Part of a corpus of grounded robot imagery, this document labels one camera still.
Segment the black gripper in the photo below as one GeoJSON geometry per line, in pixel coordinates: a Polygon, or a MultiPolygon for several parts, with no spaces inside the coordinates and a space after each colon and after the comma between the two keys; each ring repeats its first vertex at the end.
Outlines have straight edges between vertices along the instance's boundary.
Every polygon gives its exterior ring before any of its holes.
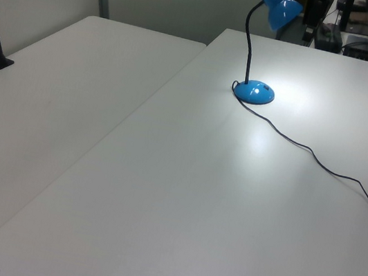
{"type": "Polygon", "coordinates": [[[303,36],[306,37],[306,38],[304,38],[303,45],[307,45],[307,46],[310,46],[311,45],[311,40],[312,39],[310,39],[309,42],[308,42],[308,38],[307,37],[311,37],[312,38],[314,36],[314,31],[315,31],[315,28],[314,27],[306,25],[306,29],[305,29],[304,34],[303,34],[303,36]]]}

